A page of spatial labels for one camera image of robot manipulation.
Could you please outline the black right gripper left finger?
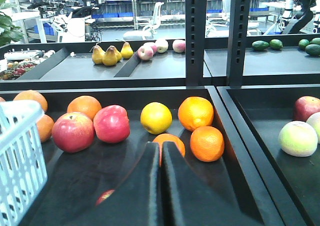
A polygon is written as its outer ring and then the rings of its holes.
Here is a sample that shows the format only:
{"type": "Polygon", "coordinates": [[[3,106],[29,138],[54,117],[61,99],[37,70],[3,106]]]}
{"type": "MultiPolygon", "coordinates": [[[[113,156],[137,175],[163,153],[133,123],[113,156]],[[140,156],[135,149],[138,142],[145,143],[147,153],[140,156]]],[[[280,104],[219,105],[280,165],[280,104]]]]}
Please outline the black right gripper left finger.
{"type": "Polygon", "coordinates": [[[68,226],[158,226],[158,173],[160,150],[147,143],[144,152],[118,188],[94,209],[68,226]]]}

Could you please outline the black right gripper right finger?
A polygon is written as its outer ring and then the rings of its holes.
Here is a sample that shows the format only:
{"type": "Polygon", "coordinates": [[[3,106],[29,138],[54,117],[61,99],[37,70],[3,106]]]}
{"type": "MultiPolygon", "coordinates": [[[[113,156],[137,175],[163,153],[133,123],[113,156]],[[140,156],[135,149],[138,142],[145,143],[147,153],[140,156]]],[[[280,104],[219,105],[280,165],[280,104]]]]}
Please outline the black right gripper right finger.
{"type": "Polygon", "coordinates": [[[161,196],[166,226],[262,226],[257,204],[243,174],[219,163],[209,186],[187,164],[175,143],[165,142],[161,196]]]}

